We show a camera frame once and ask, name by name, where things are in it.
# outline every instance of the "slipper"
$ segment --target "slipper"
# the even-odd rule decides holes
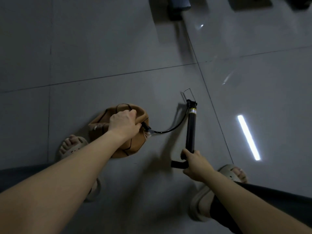
[[[234,168],[237,168],[237,166],[235,166],[233,164],[228,164],[228,165],[225,165],[222,168],[220,168],[219,172],[232,181],[241,182],[241,180],[238,178],[238,176],[232,172],[232,169],[234,169]],[[199,202],[209,192],[212,192],[211,189],[208,186],[204,185],[199,190],[199,192],[193,197],[193,199],[191,200],[189,212],[190,212],[190,216],[193,220],[206,222],[209,219],[211,219],[209,217],[202,215],[198,209]]]
[[[71,135],[69,138],[66,138],[64,140],[63,144],[60,147],[60,151],[59,151],[60,159],[64,159],[64,158],[68,157],[69,155],[80,150],[81,148],[83,148],[86,145],[88,145],[88,142],[86,141],[85,138],[80,137],[80,136]],[[93,202],[96,200],[96,198],[99,196],[99,194],[101,192],[101,187],[102,187],[101,184],[102,184],[102,182],[98,177],[96,179],[96,181],[94,182],[92,188],[90,189],[90,192],[88,193],[84,202]]]

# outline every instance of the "white light strip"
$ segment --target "white light strip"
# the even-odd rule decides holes
[[[247,126],[247,124],[245,122],[244,117],[242,115],[239,115],[239,116],[237,116],[237,118],[238,118],[238,121],[239,121],[239,123],[241,125],[241,128],[242,128],[242,130],[243,130],[243,132],[245,134],[245,137],[246,137],[247,142],[249,144],[249,147],[250,147],[250,149],[252,151],[252,154],[255,157],[255,160],[259,161],[260,160],[260,155],[258,153],[258,150],[257,150],[256,146],[255,146],[255,142],[252,139],[252,135],[251,135],[251,133],[250,133],[250,131],[248,129],[248,126]]]

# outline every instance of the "person's left hand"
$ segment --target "person's left hand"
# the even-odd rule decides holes
[[[135,124],[136,110],[125,110],[114,114],[110,118],[108,131],[116,133],[125,141],[133,138],[141,128],[141,123]]]

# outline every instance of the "black pump barrel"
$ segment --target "black pump barrel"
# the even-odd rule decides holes
[[[194,153],[197,102],[191,101],[189,99],[186,102],[187,102],[187,106],[189,107],[189,118],[188,118],[188,132],[186,134],[185,148],[191,153]],[[186,156],[182,154],[181,159],[186,159]],[[171,161],[171,167],[186,169],[188,168],[188,161],[185,161],[185,162]]]

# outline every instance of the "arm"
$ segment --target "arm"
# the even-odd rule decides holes
[[[113,115],[103,136],[1,193],[1,233],[59,233],[109,158],[138,133],[135,117],[135,110]]]
[[[199,151],[193,154],[184,149],[182,152],[189,162],[189,168],[183,172],[212,190],[244,234],[312,233],[305,224],[215,171]]]

